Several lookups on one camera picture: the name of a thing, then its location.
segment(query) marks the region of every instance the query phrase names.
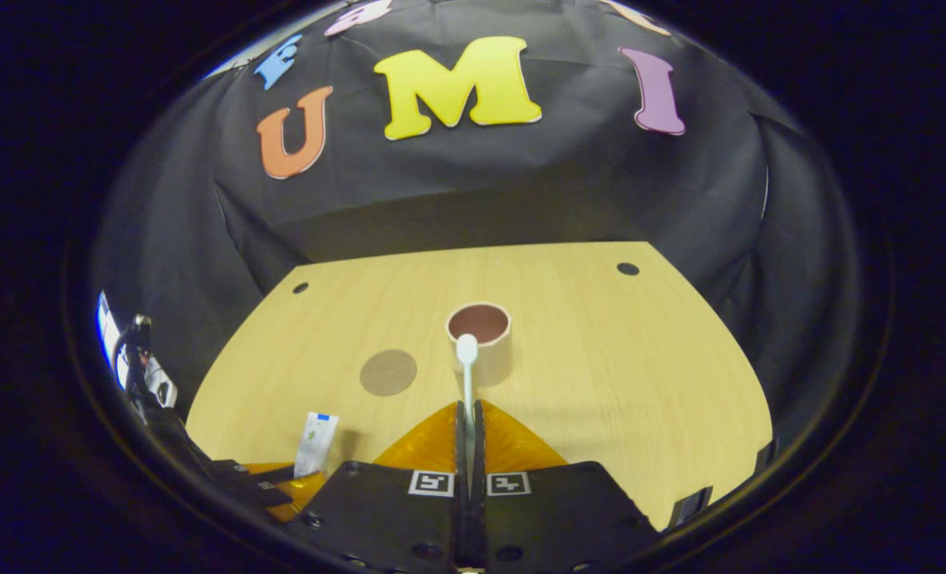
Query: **letter m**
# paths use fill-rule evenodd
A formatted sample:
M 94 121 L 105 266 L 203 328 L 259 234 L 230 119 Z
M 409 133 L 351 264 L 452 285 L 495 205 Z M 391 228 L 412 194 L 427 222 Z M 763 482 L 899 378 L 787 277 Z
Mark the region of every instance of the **letter m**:
M 386 77 L 392 106 L 392 122 L 384 128 L 384 137 L 400 140 L 430 131 L 430 119 L 417 108 L 417 96 L 441 123 L 457 126 L 474 87 L 477 103 L 470 119 L 477 124 L 540 120 L 540 106 L 530 101 L 519 64 L 524 48 L 526 41 L 520 37 L 481 37 L 466 46 L 453 69 L 444 68 L 422 50 L 377 62 L 374 72 Z

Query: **brown circle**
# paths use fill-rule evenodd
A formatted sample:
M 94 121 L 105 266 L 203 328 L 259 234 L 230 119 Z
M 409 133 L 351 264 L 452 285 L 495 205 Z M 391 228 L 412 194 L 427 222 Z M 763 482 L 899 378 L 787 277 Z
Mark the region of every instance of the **brown circle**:
M 360 368 L 360 384 L 371 395 L 400 393 L 416 378 L 416 360 L 400 349 L 382 350 Z
M 477 304 L 459 309 L 448 320 L 448 333 L 458 339 L 469 333 L 480 344 L 495 341 L 509 328 L 509 316 L 494 305 Z

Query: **black fabric backdrop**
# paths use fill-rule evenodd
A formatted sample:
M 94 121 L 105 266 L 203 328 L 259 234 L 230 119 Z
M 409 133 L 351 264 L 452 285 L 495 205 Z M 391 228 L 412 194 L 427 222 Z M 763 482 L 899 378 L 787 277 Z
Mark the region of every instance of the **black fabric backdrop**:
M 703 294 L 749 357 L 787 444 L 852 359 L 862 309 L 856 230 L 826 160 L 742 73 L 675 33 L 579 1 L 393 0 L 336 37 L 338 15 L 299 30 L 269 91 L 259 62 L 200 81 L 144 135 L 113 189 L 93 279 L 119 315 L 153 319 L 156 355 L 183 414 L 207 368 L 296 265 L 417 250 L 645 240 Z M 542 120 L 388 141 L 390 55 L 451 68 L 477 37 L 523 37 Z M 687 131 L 641 130 L 629 47 L 673 66 Z M 305 173 L 262 169 L 257 124 L 333 86 L 327 143 Z

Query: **wooden table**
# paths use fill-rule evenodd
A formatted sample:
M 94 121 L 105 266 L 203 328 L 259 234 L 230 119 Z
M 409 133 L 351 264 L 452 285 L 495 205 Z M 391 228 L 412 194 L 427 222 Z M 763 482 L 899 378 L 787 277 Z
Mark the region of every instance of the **wooden table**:
M 620 273 L 622 262 L 638 275 Z M 444 322 L 474 301 L 513 317 L 512 374 L 478 397 L 569 462 L 603 464 L 656 528 L 675 501 L 705 486 L 716 501 L 753 474 L 771 439 L 753 368 L 706 301 L 640 242 L 299 266 L 211 366 L 187 429 L 212 458 L 291 461 L 306 413 L 320 411 L 341 417 L 329 471 L 373 461 L 461 399 Z M 399 395 L 370 395 L 360 368 L 392 348 L 415 357 L 416 378 Z

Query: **pink letter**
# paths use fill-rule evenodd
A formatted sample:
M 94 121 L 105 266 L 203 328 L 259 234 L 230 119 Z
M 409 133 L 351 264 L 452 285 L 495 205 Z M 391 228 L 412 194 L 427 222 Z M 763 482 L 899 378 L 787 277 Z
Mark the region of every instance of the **pink letter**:
M 633 63 L 640 80 L 642 106 L 637 112 L 637 126 L 674 136 L 684 134 L 685 124 L 675 112 L 675 96 L 668 77 L 672 72 L 670 63 L 633 48 L 618 51 Z

